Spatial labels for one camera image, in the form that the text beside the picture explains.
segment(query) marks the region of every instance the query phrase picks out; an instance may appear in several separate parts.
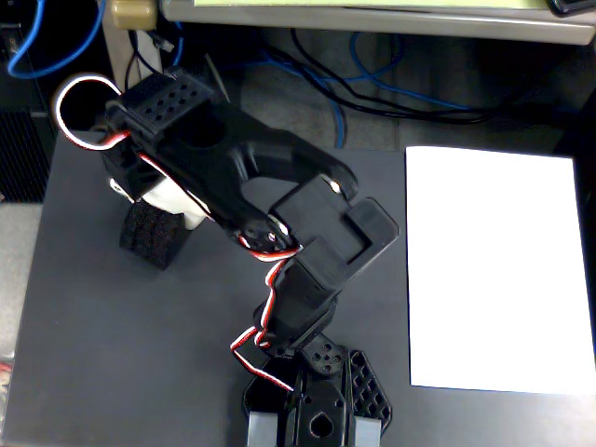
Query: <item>cable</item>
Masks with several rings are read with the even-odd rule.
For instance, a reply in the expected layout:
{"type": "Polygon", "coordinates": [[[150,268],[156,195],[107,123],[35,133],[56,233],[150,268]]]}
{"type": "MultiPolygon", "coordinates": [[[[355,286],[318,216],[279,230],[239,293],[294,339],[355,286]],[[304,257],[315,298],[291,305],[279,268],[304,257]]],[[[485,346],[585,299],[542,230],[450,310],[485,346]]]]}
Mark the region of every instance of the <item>cable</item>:
{"type": "MultiPolygon", "coordinates": [[[[176,28],[178,28],[180,31],[183,30],[183,25],[179,21],[175,21],[174,24],[176,25],[176,28]]],[[[174,62],[172,63],[172,65],[180,65],[180,60],[183,58],[183,48],[184,37],[182,34],[180,34],[180,37],[178,37],[178,49],[176,51],[176,57],[174,58],[174,62]]]]}
{"type": "MultiPolygon", "coordinates": [[[[291,75],[303,77],[303,75],[299,71],[291,68],[290,66],[285,65],[282,62],[275,61],[266,52],[264,55],[265,55],[266,61],[264,61],[264,63],[259,63],[259,65],[274,65],[277,68],[283,70],[284,72],[290,73],[291,75]]],[[[322,88],[325,88],[326,90],[331,91],[329,86],[327,86],[327,84],[321,78],[319,78],[314,72],[311,71],[310,74],[313,77],[313,79],[315,79],[315,81],[322,88]]],[[[337,127],[337,134],[336,134],[336,138],[335,138],[335,147],[337,149],[341,149],[344,147],[344,144],[345,144],[344,115],[343,115],[342,110],[340,109],[339,105],[337,104],[337,102],[330,100],[330,106],[333,109],[333,116],[335,118],[335,124],[337,127]]]]}
{"type": "Polygon", "coordinates": [[[134,63],[134,60],[137,58],[136,53],[134,52],[134,50],[132,50],[132,54],[130,55],[130,60],[129,60],[129,64],[127,65],[127,71],[124,74],[124,91],[128,91],[130,88],[130,72],[132,70],[132,64],[134,63]]]}
{"type": "Polygon", "coordinates": [[[466,107],[465,105],[455,104],[453,102],[447,102],[447,101],[442,101],[442,100],[438,100],[435,98],[431,98],[427,95],[423,95],[421,93],[416,93],[414,91],[406,90],[404,88],[397,88],[397,87],[390,86],[389,84],[386,84],[385,82],[378,80],[376,78],[378,76],[378,74],[369,73],[369,71],[366,69],[366,67],[364,67],[364,64],[362,63],[362,61],[360,60],[360,58],[358,56],[358,53],[356,51],[356,42],[357,42],[359,36],[360,36],[360,32],[355,32],[352,34],[352,36],[350,37],[349,49],[350,49],[350,55],[352,57],[352,61],[356,64],[356,66],[362,73],[362,77],[371,81],[377,87],[388,90],[388,91],[392,91],[394,93],[399,93],[402,95],[410,96],[412,98],[416,98],[421,101],[441,105],[443,107],[451,107],[453,109],[459,109],[459,110],[469,110],[469,107],[466,107]]]}
{"type": "Polygon", "coordinates": [[[72,87],[74,87],[76,84],[79,84],[81,82],[86,82],[86,81],[101,82],[101,83],[105,84],[106,86],[108,86],[109,88],[111,88],[118,96],[122,94],[122,92],[118,89],[118,87],[114,84],[114,82],[112,82],[110,79],[108,79],[107,77],[102,76],[100,74],[95,74],[95,75],[94,74],[83,74],[83,75],[80,75],[80,76],[77,76],[77,77],[71,79],[62,88],[61,92],[58,95],[58,98],[56,99],[56,106],[54,108],[54,113],[56,115],[56,121],[58,123],[58,127],[60,128],[60,130],[62,132],[64,132],[64,135],[66,135],[66,137],[71,142],[73,142],[77,146],[82,147],[83,149],[88,149],[89,151],[105,151],[107,149],[112,149],[119,142],[125,140],[130,135],[130,132],[124,131],[124,132],[116,133],[116,134],[110,136],[107,140],[105,140],[104,143],[100,143],[100,144],[96,144],[96,143],[92,143],[92,142],[85,142],[85,141],[81,140],[80,138],[76,137],[66,127],[66,124],[64,123],[64,120],[62,119],[61,106],[62,106],[62,101],[64,101],[64,97],[66,96],[66,93],[68,93],[70,91],[70,89],[72,87]]]}
{"type": "Polygon", "coordinates": [[[145,66],[151,73],[159,73],[158,70],[153,68],[149,62],[145,60],[142,54],[139,52],[139,39],[137,39],[137,34],[134,31],[129,30],[129,42],[132,46],[132,52],[137,57],[137,59],[145,66]]]}
{"type": "Polygon", "coordinates": [[[290,33],[291,33],[291,40],[292,40],[293,44],[296,46],[296,49],[298,49],[298,51],[300,52],[300,54],[302,54],[303,57],[305,59],[307,59],[310,63],[312,63],[315,67],[319,68],[321,71],[325,72],[327,75],[331,76],[337,82],[339,82],[342,85],[342,87],[345,88],[350,93],[350,95],[352,95],[354,98],[357,98],[357,99],[363,100],[363,101],[368,101],[368,102],[375,102],[377,104],[385,105],[385,106],[394,108],[396,110],[401,110],[403,112],[408,112],[408,113],[412,113],[412,114],[425,113],[425,111],[416,110],[411,107],[406,107],[406,106],[400,105],[396,102],[391,102],[391,101],[383,100],[381,98],[375,98],[374,96],[368,96],[368,95],[363,95],[363,94],[357,93],[352,87],[350,87],[350,85],[341,76],[339,76],[334,71],[327,68],[321,62],[317,61],[310,54],[308,54],[308,52],[304,49],[304,47],[300,43],[300,40],[298,40],[298,35],[297,35],[295,29],[292,28],[290,30],[290,33]]]}
{"type": "MultiPolygon", "coordinates": [[[[391,62],[388,65],[380,68],[379,70],[373,73],[363,74],[362,76],[343,77],[342,79],[344,79],[346,82],[370,81],[371,76],[376,78],[393,70],[403,59],[404,54],[403,37],[401,36],[401,34],[393,34],[393,37],[398,38],[400,41],[398,44],[398,54],[391,60],[391,62]]],[[[320,79],[325,82],[338,82],[337,79],[335,79],[334,77],[321,77],[320,79]]]]}
{"type": "Polygon", "coordinates": [[[227,90],[225,89],[224,81],[222,80],[222,77],[220,76],[220,72],[217,70],[217,67],[213,63],[213,60],[211,59],[211,56],[209,55],[209,53],[205,53],[205,61],[207,61],[207,65],[209,66],[211,73],[213,74],[213,77],[215,78],[215,82],[217,83],[218,87],[222,91],[222,94],[225,96],[225,100],[228,101],[228,103],[231,102],[230,96],[227,94],[227,90]]]}
{"type": "Polygon", "coordinates": [[[107,0],[102,0],[102,2],[100,3],[100,9],[97,14],[97,19],[95,20],[95,23],[93,23],[93,27],[91,28],[91,31],[89,32],[87,39],[85,39],[81,46],[75,51],[73,51],[69,56],[41,70],[35,70],[30,73],[17,72],[15,71],[17,63],[19,63],[22,57],[26,54],[27,50],[37,37],[37,34],[39,33],[39,29],[41,27],[46,0],[37,0],[37,9],[35,11],[34,24],[31,28],[31,31],[25,38],[25,41],[20,46],[19,51],[17,51],[17,53],[12,57],[12,59],[8,63],[8,74],[12,77],[17,77],[18,79],[36,79],[37,77],[54,73],[57,70],[60,70],[60,68],[68,65],[70,62],[74,61],[88,48],[91,42],[93,42],[93,39],[95,39],[97,32],[100,30],[100,27],[102,26],[102,17],[103,12],[105,11],[106,4],[107,0]]]}
{"type": "Polygon", "coordinates": [[[240,334],[236,341],[230,345],[232,354],[236,356],[236,358],[240,361],[240,363],[242,363],[242,365],[247,369],[249,373],[262,377],[263,379],[272,382],[274,385],[277,385],[280,388],[285,389],[286,391],[292,392],[294,388],[292,388],[285,382],[282,382],[281,380],[277,379],[275,376],[269,374],[268,372],[255,368],[251,365],[251,363],[248,360],[246,360],[237,352],[237,349],[244,345],[255,333],[257,333],[257,329],[254,326],[251,326],[242,334],[240,334]]]}

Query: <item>robotic arm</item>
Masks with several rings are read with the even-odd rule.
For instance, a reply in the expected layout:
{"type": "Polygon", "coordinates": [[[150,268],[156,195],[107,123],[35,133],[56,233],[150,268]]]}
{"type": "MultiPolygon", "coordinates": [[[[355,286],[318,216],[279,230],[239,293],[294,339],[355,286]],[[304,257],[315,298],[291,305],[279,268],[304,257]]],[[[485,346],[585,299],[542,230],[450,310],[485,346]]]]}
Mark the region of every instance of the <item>robotic arm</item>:
{"type": "Polygon", "coordinates": [[[154,74],[108,102],[106,120],[114,133],[129,133],[102,153],[113,188],[133,202],[122,246],[166,267],[207,217],[258,259],[276,262],[269,298],[230,346],[256,375],[244,396],[249,445],[372,445],[362,436],[378,430],[380,438],[391,406],[366,356],[322,332],[341,289],[398,237],[396,224],[372,199],[350,205],[358,184],[345,164],[221,101],[182,69],[154,74]],[[241,192],[256,177],[297,185],[264,213],[241,192]],[[169,251],[165,262],[148,253],[155,247],[130,242],[130,232],[147,224],[138,210],[145,202],[163,213],[154,220],[178,219],[162,232],[169,234],[160,248],[169,251]],[[262,369],[239,353],[250,339],[270,358],[262,369]]]}

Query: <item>wire bundle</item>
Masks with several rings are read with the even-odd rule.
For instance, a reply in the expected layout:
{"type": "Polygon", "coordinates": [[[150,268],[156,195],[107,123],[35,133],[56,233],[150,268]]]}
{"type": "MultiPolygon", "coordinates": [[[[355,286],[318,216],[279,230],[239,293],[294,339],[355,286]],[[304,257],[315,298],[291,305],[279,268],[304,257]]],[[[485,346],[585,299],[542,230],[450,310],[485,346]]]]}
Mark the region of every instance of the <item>wire bundle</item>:
{"type": "Polygon", "coordinates": [[[285,382],[282,382],[281,380],[277,379],[275,376],[269,374],[268,372],[256,368],[237,351],[252,337],[254,337],[254,343],[257,345],[257,347],[268,348],[270,346],[269,342],[263,341],[263,339],[264,336],[267,334],[267,325],[269,323],[271,311],[273,310],[273,306],[275,304],[276,299],[276,291],[273,284],[278,273],[281,271],[287,260],[291,258],[294,254],[296,254],[298,251],[299,249],[293,251],[286,251],[282,253],[272,253],[268,255],[268,259],[259,258],[255,255],[255,257],[257,257],[258,259],[261,259],[262,261],[266,262],[279,260],[278,263],[275,264],[271,268],[271,270],[269,270],[269,273],[267,273],[267,276],[264,280],[264,283],[267,285],[270,292],[269,298],[267,299],[264,305],[263,314],[261,315],[261,329],[259,330],[255,326],[250,326],[246,331],[240,334],[239,337],[230,345],[230,350],[232,351],[232,354],[234,354],[234,356],[238,359],[238,361],[240,361],[240,363],[242,363],[242,366],[244,366],[244,368],[246,368],[246,370],[249,373],[262,377],[263,379],[268,380],[269,382],[273,383],[276,386],[279,386],[282,389],[285,389],[286,391],[293,391],[293,388],[285,382]]]}

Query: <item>blue cable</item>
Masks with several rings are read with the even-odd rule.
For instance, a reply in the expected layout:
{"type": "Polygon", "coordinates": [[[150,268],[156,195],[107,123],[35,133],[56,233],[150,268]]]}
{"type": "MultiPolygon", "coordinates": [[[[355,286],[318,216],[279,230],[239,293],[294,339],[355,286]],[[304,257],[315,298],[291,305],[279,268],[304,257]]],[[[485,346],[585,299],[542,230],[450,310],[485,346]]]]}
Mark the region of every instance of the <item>blue cable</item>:
{"type": "Polygon", "coordinates": [[[355,32],[352,34],[352,37],[350,38],[350,55],[352,56],[352,61],[356,64],[358,69],[362,72],[362,75],[364,77],[366,77],[368,80],[370,80],[377,87],[383,88],[385,90],[393,91],[395,93],[399,93],[402,95],[410,96],[412,98],[416,98],[421,101],[441,105],[443,107],[449,107],[449,108],[457,109],[457,110],[468,110],[469,109],[469,107],[466,107],[465,105],[454,104],[452,102],[438,100],[435,98],[431,98],[427,95],[423,95],[421,93],[416,93],[414,91],[406,90],[403,88],[393,87],[393,86],[390,86],[389,84],[386,84],[385,82],[379,81],[375,77],[375,74],[369,73],[369,71],[366,69],[366,67],[364,67],[364,65],[362,64],[361,60],[358,57],[358,53],[356,52],[356,41],[358,40],[359,35],[360,35],[360,32],[355,32]]]}
{"type": "MultiPolygon", "coordinates": [[[[384,75],[385,73],[393,70],[396,67],[396,65],[398,63],[400,63],[400,61],[403,59],[403,54],[404,54],[404,52],[403,52],[403,50],[404,50],[403,37],[401,36],[401,34],[394,34],[394,37],[399,39],[398,54],[396,55],[395,58],[393,58],[391,60],[391,62],[388,65],[386,65],[383,68],[380,68],[379,70],[377,70],[376,72],[373,72],[373,73],[366,73],[366,74],[363,74],[362,76],[344,77],[343,79],[346,82],[370,81],[371,77],[376,78],[378,76],[384,75]]],[[[325,82],[339,82],[334,77],[321,77],[320,79],[325,82]]]]}
{"type": "MultiPolygon", "coordinates": [[[[179,21],[174,22],[174,24],[176,25],[176,28],[178,28],[180,31],[183,29],[183,25],[179,21]]],[[[174,58],[174,62],[172,63],[172,65],[180,65],[180,60],[183,58],[183,48],[184,37],[180,34],[180,37],[178,38],[178,50],[176,52],[176,57],[174,58]]]]}
{"type": "Polygon", "coordinates": [[[26,54],[27,50],[37,37],[37,34],[39,33],[39,28],[41,27],[41,21],[44,17],[44,6],[46,5],[46,0],[37,0],[37,10],[35,11],[34,24],[31,28],[31,31],[25,38],[25,41],[20,46],[19,51],[17,51],[17,54],[15,54],[8,63],[8,74],[12,77],[17,77],[18,79],[36,79],[37,77],[54,73],[55,71],[60,70],[60,68],[68,65],[70,62],[74,61],[83,53],[83,51],[85,51],[88,48],[91,42],[93,42],[93,39],[95,39],[97,32],[100,30],[100,27],[102,26],[102,17],[103,12],[105,11],[106,4],[107,0],[102,0],[100,4],[100,10],[98,11],[97,19],[95,20],[93,28],[91,28],[91,31],[87,39],[85,40],[85,42],[83,42],[83,44],[81,44],[81,46],[76,51],[72,52],[70,56],[67,56],[61,61],[58,61],[55,64],[50,65],[49,67],[44,68],[42,70],[37,70],[30,73],[16,72],[15,67],[17,63],[19,63],[22,57],[26,54]]]}
{"type": "MultiPolygon", "coordinates": [[[[290,73],[291,75],[303,77],[302,74],[291,68],[290,66],[284,64],[283,62],[278,62],[271,59],[267,54],[265,56],[265,61],[257,61],[257,62],[249,62],[247,65],[273,65],[284,72],[290,73]]],[[[308,73],[318,82],[318,84],[325,89],[329,90],[329,86],[323,81],[320,77],[318,77],[315,73],[311,72],[310,70],[308,73]]],[[[342,110],[339,108],[339,104],[335,101],[329,100],[330,106],[333,109],[333,114],[335,116],[335,124],[337,126],[337,137],[335,140],[335,147],[337,149],[341,149],[344,147],[344,139],[345,139],[345,123],[344,123],[344,116],[342,115],[342,110]]]]}

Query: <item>black plastic base plate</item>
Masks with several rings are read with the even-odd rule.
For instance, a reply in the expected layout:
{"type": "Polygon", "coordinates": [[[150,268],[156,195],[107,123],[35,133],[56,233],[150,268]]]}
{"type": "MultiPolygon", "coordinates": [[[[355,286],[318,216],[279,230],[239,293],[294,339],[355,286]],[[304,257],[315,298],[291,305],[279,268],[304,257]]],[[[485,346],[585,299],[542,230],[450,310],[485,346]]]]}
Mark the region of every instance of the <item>black plastic base plate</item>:
{"type": "MultiPolygon", "coordinates": [[[[287,384],[294,384],[304,366],[304,362],[297,359],[270,359],[263,369],[287,384]]],[[[349,368],[349,374],[345,374],[345,377],[349,377],[352,382],[352,405],[347,405],[346,409],[348,412],[350,408],[353,409],[354,416],[379,419],[384,433],[391,422],[393,409],[364,352],[349,351],[349,368]]],[[[332,380],[332,378],[325,379],[320,376],[318,380],[332,380]]],[[[244,391],[242,407],[247,418],[250,412],[276,413],[278,445],[285,447],[293,445],[284,439],[289,432],[285,416],[292,412],[292,408],[295,408],[299,401],[305,399],[308,397],[304,398],[300,393],[288,394],[271,382],[261,377],[254,377],[244,391]]],[[[328,445],[323,441],[321,439],[320,445],[328,445]]]]}

